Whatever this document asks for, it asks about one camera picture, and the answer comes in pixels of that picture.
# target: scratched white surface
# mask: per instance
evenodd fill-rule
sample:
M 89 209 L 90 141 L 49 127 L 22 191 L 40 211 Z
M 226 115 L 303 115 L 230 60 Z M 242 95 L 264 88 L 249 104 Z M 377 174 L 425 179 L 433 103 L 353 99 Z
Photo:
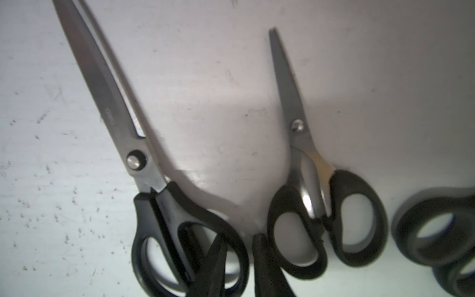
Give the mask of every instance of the scratched white surface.
M 264 229 L 289 165 L 272 26 L 317 147 L 363 176 L 390 218 L 423 189 L 475 186 L 471 0 L 90 6 L 177 170 L 170 175 L 229 216 L 246 244 Z M 144 296 L 129 261 L 136 188 L 50 1 L 0 1 L 0 98 L 0 296 Z M 321 278 L 288 277 L 298 296 L 447 296 L 392 239 L 360 269 L 327 251 Z M 245 296 L 253 291 L 251 269 Z

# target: scissor pivot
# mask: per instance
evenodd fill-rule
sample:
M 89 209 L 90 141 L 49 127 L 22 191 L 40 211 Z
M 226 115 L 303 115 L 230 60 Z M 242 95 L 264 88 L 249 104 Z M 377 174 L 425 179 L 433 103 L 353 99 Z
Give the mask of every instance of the scissor pivot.
M 305 123 L 301 119 L 296 119 L 290 125 L 290 129 L 294 132 L 302 132 L 305 129 Z
M 145 155 L 141 151 L 131 151 L 127 155 L 127 166 L 132 170 L 142 170 L 145 167 Z

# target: stainless steel blade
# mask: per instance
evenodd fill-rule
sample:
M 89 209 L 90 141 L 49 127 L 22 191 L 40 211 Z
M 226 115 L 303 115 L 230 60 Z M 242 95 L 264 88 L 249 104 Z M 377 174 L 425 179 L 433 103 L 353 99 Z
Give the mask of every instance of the stainless steel blade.
M 130 87 L 92 14 L 82 0 L 78 3 L 83 16 L 71 0 L 53 0 L 53 3 L 87 87 L 128 173 L 135 178 L 142 192 L 148 192 L 150 188 L 161 192 L 167 182 L 159 169 L 158 158 L 147 138 L 137 135 L 118 82 L 129 97 L 145 136 L 153 137 L 153 132 L 146 125 L 143 112 L 133 98 Z M 115 80 L 108 62 L 118 81 Z
M 333 166 L 328 164 L 325 159 L 322 158 L 322 156 L 320 156 L 317 149 L 315 148 L 314 141 L 308 127 L 307 118 L 305 116 L 302 98 L 300 97 L 300 91 L 297 82 L 295 81 L 294 73 L 290 66 L 289 59 L 287 58 L 284 45 L 280 40 L 277 28 L 272 28 L 269 30 L 269 38 L 272 51 L 272 60 L 274 62 L 275 78 L 277 80 L 280 102 L 284 112 L 284 120 L 289 136 L 289 143 L 291 147 L 304 152 L 315 164 L 317 169 L 316 173 L 318 175 L 320 184 L 317 187 L 317 197 L 310 197 L 310 200 L 312 201 L 312 207 L 315 208 L 316 205 L 319 205 L 318 201 L 316 200 L 320 200 L 323 202 L 326 215 L 331 216 L 332 205 L 330 199 L 330 179 L 335 169 Z M 297 163 L 292 163 L 291 168 L 298 168 L 297 172 L 300 172 L 302 166 L 300 163 L 301 158 L 293 158 L 292 160 L 292 162 Z M 292 172 L 296 171 L 291 170 L 289 181 L 299 180 L 302 178 L 298 175 L 292 176 Z M 312 216 L 313 213 L 318 213 L 316 209 L 310 211 L 310 206 L 307 204 L 306 207 L 308 209 L 309 216 Z

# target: large scissors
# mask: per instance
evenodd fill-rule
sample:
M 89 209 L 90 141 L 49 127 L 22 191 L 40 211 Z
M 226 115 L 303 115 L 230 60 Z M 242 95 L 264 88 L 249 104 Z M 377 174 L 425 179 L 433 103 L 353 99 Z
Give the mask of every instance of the large scissors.
M 426 238 L 418 236 L 429 221 L 444 214 L 452 214 L 446 228 Z M 396 222 L 393 237 L 406 258 L 432 266 L 437 282 L 447 293 L 475 296 L 475 272 L 463 272 L 475 259 L 475 195 L 434 197 L 417 203 Z
M 200 225 L 216 232 L 236 253 L 239 277 L 224 295 L 240 296 L 247 283 L 249 259 L 238 233 L 219 216 L 195 204 L 161 172 L 153 145 L 157 143 L 153 130 L 84 1 L 78 0 L 77 6 L 71 0 L 53 0 L 53 3 L 92 98 L 127 172 L 140 191 L 133 200 L 137 233 L 132 244 L 132 266 L 142 288 L 150 296 L 175 296 L 157 280 L 148 259 L 147 239 L 155 238 L 178 285 L 188 292 L 197 279 L 200 259 L 203 259 L 199 242 L 191 230 L 191 226 Z M 138 136 L 118 85 L 129 98 L 145 137 Z
M 388 237 L 388 220 L 383 204 L 376 192 L 361 177 L 346 170 L 334 169 L 320 156 L 314 146 L 299 89 L 277 29 L 271 29 L 269 37 L 291 153 L 287 182 L 275 194 L 267 215 L 267 235 L 270 245 L 280 266 L 296 278 L 312 279 L 325 271 L 327 255 L 321 239 L 325 229 L 330 234 L 337 257 L 343 263 L 353 267 L 368 265 L 382 253 Z M 318 176 L 314 181 L 318 196 L 316 198 L 322 201 L 325 208 L 325 215 L 321 218 L 315 217 L 317 205 L 312 202 L 308 187 L 305 185 L 302 173 L 304 159 L 311 160 L 316 169 L 315 173 Z M 364 248 L 356 252 L 347 252 L 342 241 L 341 208 L 343 200 L 353 194 L 362 194 L 370 201 L 373 209 L 373 225 L 368 237 L 370 240 Z M 291 263 L 277 248 L 274 228 L 279 216 L 286 212 L 295 212 L 299 215 L 318 252 L 318 258 L 310 265 L 298 266 Z

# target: black plastic handle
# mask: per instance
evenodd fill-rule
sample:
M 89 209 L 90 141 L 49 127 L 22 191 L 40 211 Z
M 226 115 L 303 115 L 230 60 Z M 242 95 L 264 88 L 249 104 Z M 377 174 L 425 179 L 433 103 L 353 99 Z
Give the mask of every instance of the black plastic handle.
M 343 250 L 342 204 L 350 195 L 362 194 L 373 208 L 374 234 L 362 250 L 350 253 Z M 323 223 L 330 233 L 330 240 L 337 257 L 346 265 L 361 267 L 372 263 L 383 252 L 388 240 L 388 217 L 384 206 L 373 190 L 361 177 L 346 170 L 336 170 L 330 179 L 332 215 Z
M 252 238 L 256 297 L 295 297 L 264 234 Z
M 216 236 L 186 297 L 223 297 L 228 245 Z
M 429 238 L 418 237 L 426 223 L 443 214 L 453 215 L 444 230 Z M 447 293 L 475 297 L 475 272 L 460 273 L 475 258 L 475 196 L 419 202 L 399 219 L 393 237 L 406 258 L 432 266 L 437 282 Z
M 238 233 L 222 218 L 190 200 L 175 182 L 155 196 L 140 193 L 134 199 L 137 211 L 137 233 L 132 245 L 132 266 L 145 292 L 151 296 L 174 297 L 154 277 L 147 258 L 146 240 L 155 238 L 179 284 L 186 290 L 191 286 L 199 263 L 190 256 L 197 254 L 195 240 L 190 238 L 194 224 L 217 233 L 236 253 L 240 272 L 237 282 L 225 290 L 225 296 L 237 297 L 244 291 L 249 274 L 249 257 Z
M 295 212 L 300 217 L 313 246 L 318 252 L 317 260 L 308 266 L 292 264 L 280 253 L 276 245 L 274 227 L 280 215 L 287 212 Z M 309 217 L 300 192 L 290 185 L 282 186 L 274 195 L 270 203 L 269 213 L 267 214 L 267 236 L 280 267 L 290 275 L 300 279 L 313 279 L 325 272 L 328 259 L 321 239 L 323 232 L 324 226 L 322 222 L 319 219 L 311 219 Z
M 475 247 L 455 262 L 432 268 L 432 272 L 447 293 L 457 297 L 475 297 L 475 272 L 460 274 L 464 266 L 474 258 Z
M 430 238 L 418 238 L 419 231 L 431 219 L 453 214 L 449 226 Z M 422 265 L 442 266 L 462 258 L 475 246 L 475 197 L 437 197 L 419 202 L 398 221 L 394 240 L 400 252 Z

